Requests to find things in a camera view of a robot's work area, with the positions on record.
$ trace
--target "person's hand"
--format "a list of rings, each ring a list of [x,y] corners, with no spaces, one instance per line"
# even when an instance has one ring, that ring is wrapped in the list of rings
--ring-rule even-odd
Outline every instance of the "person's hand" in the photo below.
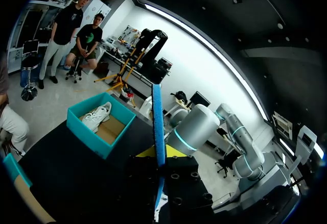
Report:
[[[80,53],[81,53],[82,56],[84,56],[86,54],[85,49],[80,49]]]

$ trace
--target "blue foam stick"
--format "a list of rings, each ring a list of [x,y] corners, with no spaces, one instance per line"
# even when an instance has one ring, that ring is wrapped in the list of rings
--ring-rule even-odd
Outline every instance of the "blue foam stick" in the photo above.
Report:
[[[160,85],[152,85],[152,110],[153,110],[153,132],[155,141],[155,150],[157,155],[158,167],[165,165],[166,153],[165,153],[165,140],[164,140],[164,116],[162,114],[162,101]],[[158,195],[155,202],[155,208],[157,208],[162,189],[164,187],[165,179],[159,178]]]

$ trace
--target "beige pants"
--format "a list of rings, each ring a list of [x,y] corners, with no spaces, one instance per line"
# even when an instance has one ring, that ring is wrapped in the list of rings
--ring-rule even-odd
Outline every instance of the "beige pants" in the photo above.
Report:
[[[41,80],[44,79],[46,67],[53,55],[55,55],[55,56],[53,57],[53,62],[52,62],[52,66],[51,66],[51,76],[56,75],[57,67],[58,67],[63,55],[66,53],[69,43],[66,45],[59,45],[59,44],[56,44],[54,41],[50,41],[50,43],[48,44],[48,47],[46,48],[46,52],[45,52],[44,59],[42,62],[42,67],[40,70],[39,78]]]
[[[5,106],[0,117],[0,128],[12,134],[11,142],[17,150],[21,151],[24,148],[29,133],[29,125],[9,105]]]

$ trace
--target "man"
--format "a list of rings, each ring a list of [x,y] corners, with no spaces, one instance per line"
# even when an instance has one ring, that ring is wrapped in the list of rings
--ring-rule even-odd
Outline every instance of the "man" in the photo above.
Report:
[[[93,24],[85,25],[78,32],[76,45],[71,49],[71,52],[66,58],[67,66],[74,67],[74,59],[84,57],[87,60],[87,64],[80,65],[80,67],[90,69],[97,67],[96,53],[94,50],[102,38],[102,29],[99,27],[99,24],[103,18],[104,16],[101,13],[97,14],[94,17]]]
[[[63,9],[55,19],[55,23],[51,32],[51,40],[48,48],[46,49],[44,60],[42,63],[39,83],[40,89],[44,88],[43,79],[46,72],[46,67],[53,55],[53,63],[51,67],[50,80],[57,84],[56,70],[62,59],[62,56],[67,50],[69,42],[75,35],[77,28],[81,26],[83,19],[82,7],[85,6],[90,0],[78,0],[77,4],[71,4]]]
[[[7,55],[0,53],[0,128],[12,134],[11,142],[4,144],[12,144],[17,153],[23,156],[25,153],[22,149],[27,140],[29,126],[8,105],[8,82]]]

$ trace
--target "tile floor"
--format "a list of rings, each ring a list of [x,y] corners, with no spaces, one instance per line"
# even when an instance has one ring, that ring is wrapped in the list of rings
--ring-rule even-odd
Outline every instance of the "tile floor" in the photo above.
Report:
[[[104,82],[94,83],[97,79],[94,74],[83,73],[82,80],[76,84],[73,79],[65,80],[67,71],[58,69],[58,84],[52,83],[47,77],[44,79],[44,89],[38,89],[38,96],[30,102],[20,98],[22,88],[19,85],[20,73],[9,76],[10,87],[8,96],[10,107],[23,117],[30,126],[29,140],[25,146],[28,151],[39,139],[66,120],[68,107],[79,103],[89,97],[97,95],[108,89]],[[134,99],[136,106],[141,107],[143,100],[139,97]],[[228,172],[226,179],[224,172],[217,174],[219,167],[215,162],[220,155],[210,146],[204,145],[194,153],[199,163],[199,174],[208,190],[213,195],[213,200],[225,200],[226,194],[236,191],[238,179]]]

